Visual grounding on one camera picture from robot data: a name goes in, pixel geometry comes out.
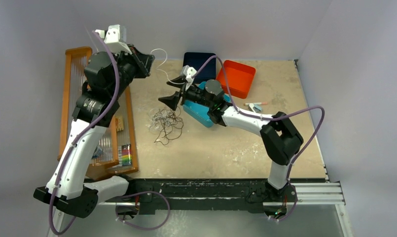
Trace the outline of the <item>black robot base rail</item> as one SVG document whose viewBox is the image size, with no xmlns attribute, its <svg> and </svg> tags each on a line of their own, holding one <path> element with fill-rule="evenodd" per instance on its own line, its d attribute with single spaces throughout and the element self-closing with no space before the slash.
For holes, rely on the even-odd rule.
<svg viewBox="0 0 397 237">
<path fill-rule="evenodd" d="M 287 196 L 281 205 L 264 206 L 268 200 L 278 199 L 287 187 L 275 190 L 265 178 L 239 179 L 130 179 L 127 192 L 109 199 L 122 205 L 137 207 L 142 215 L 157 210 L 246 211 L 269 217 L 284 216 L 288 210 Z"/>
</svg>

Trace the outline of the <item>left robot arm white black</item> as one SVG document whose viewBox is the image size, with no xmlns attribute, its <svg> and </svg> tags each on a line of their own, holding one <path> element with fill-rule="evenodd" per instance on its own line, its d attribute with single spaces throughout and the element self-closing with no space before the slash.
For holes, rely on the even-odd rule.
<svg viewBox="0 0 397 237">
<path fill-rule="evenodd" d="M 150 75 L 154 59 L 133 45 L 126 52 L 101 51 L 88 59 L 66 148 L 49 182 L 35 189 L 36 199 L 68 215 L 86 218 L 100 202 L 114 197 L 130 202 L 136 197 L 136 188 L 121 176 L 93 183 L 84 180 L 95 149 L 119 108 L 119 97 L 133 79 Z"/>
</svg>

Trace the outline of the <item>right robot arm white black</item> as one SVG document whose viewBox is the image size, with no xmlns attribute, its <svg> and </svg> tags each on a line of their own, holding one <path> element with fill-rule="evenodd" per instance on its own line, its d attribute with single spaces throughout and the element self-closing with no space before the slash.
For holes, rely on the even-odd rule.
<svg viewBox="0 0 397 237">
<path fill-rule="evenodd" d="M 204 88 L 179 86 L 179 91 L 158 100 L 172 110 L 185 101 L 200 104 L 208 108 L 207 115 L 214 124 L 239 128 L 261 137 L 267 155 L 272 160 L 267 179 L 267 197 L 278 201 L 285 195 L 291 160 L 299 152 L 304 140 L 284 113 L 242 113 L 232 101 L 225 99 L 220 82 L 214 79 L 207 81 Z"/>
</svg>

